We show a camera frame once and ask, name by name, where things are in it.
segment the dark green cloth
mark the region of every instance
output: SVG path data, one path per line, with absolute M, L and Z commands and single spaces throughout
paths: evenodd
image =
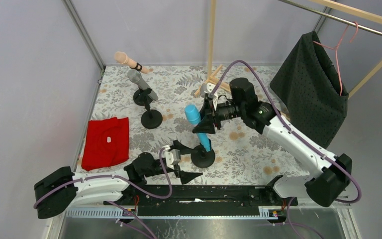
M 292 125 L 326 148 L 348 109 L 348 92 L 315 31 L 304 34 L 290 52 L 270 87 L 289 110 Z

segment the red cloth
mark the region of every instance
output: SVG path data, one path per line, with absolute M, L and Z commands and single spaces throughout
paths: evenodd
M 128 160 L 128 118 L 91 120 L 87 128 L 81 167 L 87 171 L 111 167 Z

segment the leaf pattern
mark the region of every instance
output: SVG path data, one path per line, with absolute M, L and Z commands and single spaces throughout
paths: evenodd
M 262 66 L 255 70 L 263 84 L 269 82 L 280 66 Z M 195 97 L 194 92 L 206 79 L 207 70 L 202 66 L 156 66 L 153 72 L 143 74 L 144 80 L 157 93 L 159 100 L 152 102 L 150 107 L 158 110 L 164 121 L 156 129 L 146 129 L 141 125 L 141 115 L 144 107 L 134 104 L 132 95 L 137 86 L 126 77 L 129 67 L 108 66 L 105 70 L 100 91 L 92 113 L 92 120 L 104 120 L 112 117 L 129 117 L 129 160 L 110 168 L 100 168 L 92 172 L 118 170 L 130 164 L 140 153 L 149 152 L 155 159 L 164 145 L 171 145 L 178 139 L 188 147 L 199 144 L 192 131 L 192 125 L 187 121 L 184 108 L 194 104 L 198 109 L 202 98 Z M 217 75 L 220 78 L 226 67 Z M 234 78 L 246 77 L 254 84 L 259 100 L 267 97 L 251 72 L 243 66 L 233 66 L 225 77 L 225 82 Z M 230 93 L 219 89 L 219 94 L 231 98 Z M 280 100 L 269 92 L 275 106 L 286 112 Z M 259 135 L 255 130 L 247 128 L 240 119 L 230 120 L 216 134 L 209 135 L 216 153 L 215 163 L 206 169 L 193 165 L 190 155 L 183 155 L 180 167 L 188 172 L 202 172 L 203 175 L 190 182 L 199 185 L 265 185 L 276 175 L 299 176 L 307 175 L 292 155 L 287 153 L 274 141 Z M 77 171 L 85 172 L 78 162 Z M 173 173 L 169 173 L 173 184 L 180 184 Z M 147 178 L 149 184 L 166 184 L 164 175 Z

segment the gray wall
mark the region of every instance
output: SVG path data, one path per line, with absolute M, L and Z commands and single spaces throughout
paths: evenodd
M 340 2 L 382 15 L 382 2 L 378 0 Z M 381 25 L 338 11 L 333 14 L 382 29 Z M 342 24 L 328 21 L 320 39 L 332 44 L 339 40 L 344 28 Z M 348 88 L 359 82 L 382 58 L 382 37 L 360 31 L 354 42 L 348 44 L 353 32 L 353 29 L 348 32 L 346 44 L 339 50 L 342 79 Z M 348 117 L 329 149 L 346 153 L 353 159 L 353 175 L 363 190 L 361 201 L 353 204 L 362 237 L 382 238 L 382 69 L 349 99 Z
M 323 6 L 296 0 L 317 9 Z M 209 0 L 73 0 L 106 64 L 125 51 L 142 64 L 207 61 Z M 214 63 L 283 62 L 318 15 L 277 0 L 219 0 Z
M 0 239 L 42 237 L 33 185 L 72 165 L 98 77 L 60 0 L 0 0 Z

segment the pink hanger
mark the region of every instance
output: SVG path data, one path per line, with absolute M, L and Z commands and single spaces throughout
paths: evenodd
M 352 41 L 354 40 L 355 36 L 357 35 L 358 33 L 358 23 L 356 21 L 354 21 L 355 25 L 357 26 L 357 31 L 355 32 L 354 36 L 352 36 L 351 40 L 349 41 L 349 43 L 352 43 Z M 343 37 L 345 36 L 345 33 L 346 33 L 346 30 L 348 30 L 348 27 L 349 25 L 346 26 L 345 28 L 345 31 L 343 32 L 342 34 L 342 37 L 340 37 L 340 40 L 339 42 L 337 43 L 337 45 L 335 47 L 330 47 L 330 46 L 326 46 L 326 45 L 323 45 L 321 44 L 320 42 L 316 42 L 316 41 L 312 41 L 320 46 L 324 46 L 326 48 L 329 48 L 329 49 L 332 49 L 332 50 L 335 50 L 335 54 L 336 54 L 336 65 L 337 65 L 337 75 L 339 76 L 339 83 L 340 83 L 340 94 L 339 95 L 342 95 L 342 91 L 343 91 L 343 85 L 342 85 L 342 78 L 340 77 L 340 69 L 339 69 L 339 60 L 337 58 L 337 50 L 339 49 L 339 46 L 340 46 L 340 43 L 342 43 L 342 40 L 343 40 Z

